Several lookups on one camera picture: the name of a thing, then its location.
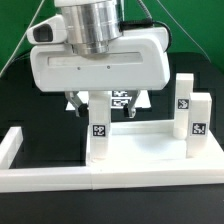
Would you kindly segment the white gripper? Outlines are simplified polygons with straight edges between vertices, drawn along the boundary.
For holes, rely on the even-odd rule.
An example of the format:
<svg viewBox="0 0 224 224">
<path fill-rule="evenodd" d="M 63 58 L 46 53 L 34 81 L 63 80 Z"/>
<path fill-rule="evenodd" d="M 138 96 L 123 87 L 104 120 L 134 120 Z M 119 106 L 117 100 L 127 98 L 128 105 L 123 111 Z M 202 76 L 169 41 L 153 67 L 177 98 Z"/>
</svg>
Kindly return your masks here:
<svg viewBox="0 0 224 224">
<path fill-rule="evenodd" d="M 126 118 L 136 115 L 139 90 L 161 90 L 170 79 L 163 27 L 128 30 L 109 43 L 104 54 L 80 56 L 67 44 L 37 45 L 30 54 L 36 86 L 43 92 L 65 92 L 77 117 L 88 115 L 78 91 L 128 90 Z"/>
</svg>

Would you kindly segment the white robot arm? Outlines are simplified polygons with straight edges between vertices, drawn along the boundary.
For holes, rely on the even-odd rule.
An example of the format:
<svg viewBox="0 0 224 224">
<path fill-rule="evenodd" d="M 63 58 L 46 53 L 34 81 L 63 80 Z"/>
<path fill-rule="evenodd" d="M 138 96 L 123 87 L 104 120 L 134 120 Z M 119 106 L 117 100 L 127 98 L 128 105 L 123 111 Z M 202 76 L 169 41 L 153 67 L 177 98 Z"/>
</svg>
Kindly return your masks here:
<svg viewBox="0 0 224 224">
<path fill-rule="evenodd" d="M 134 117 L 142 90 L 161 90 L 169 81 L 166 24 L 151 18 L 125 21 L 121 0 L 54 0 L 61 12 L 27 31 L 36 86 L 64 92 L 78 115 L 87 107 L 80 91 L 126 91 L 123 106 Z"/>
</svg>

